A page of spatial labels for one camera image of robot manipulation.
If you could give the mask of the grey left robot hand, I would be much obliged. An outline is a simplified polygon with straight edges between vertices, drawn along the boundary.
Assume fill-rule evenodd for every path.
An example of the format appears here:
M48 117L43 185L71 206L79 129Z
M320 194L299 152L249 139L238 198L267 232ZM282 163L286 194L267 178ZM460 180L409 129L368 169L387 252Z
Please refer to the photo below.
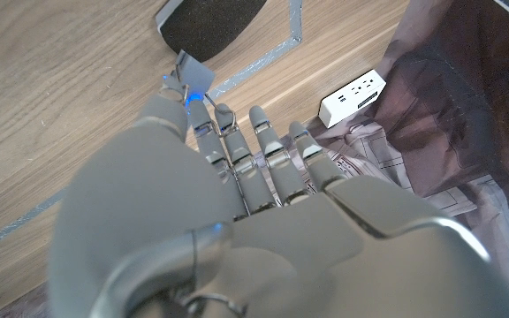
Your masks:
M299 125L316 186L281 163L284 205L243 216L185 143L187 88L166 76L67 190L49 254L57 317L509 317L478 239L381 179L348 178Z

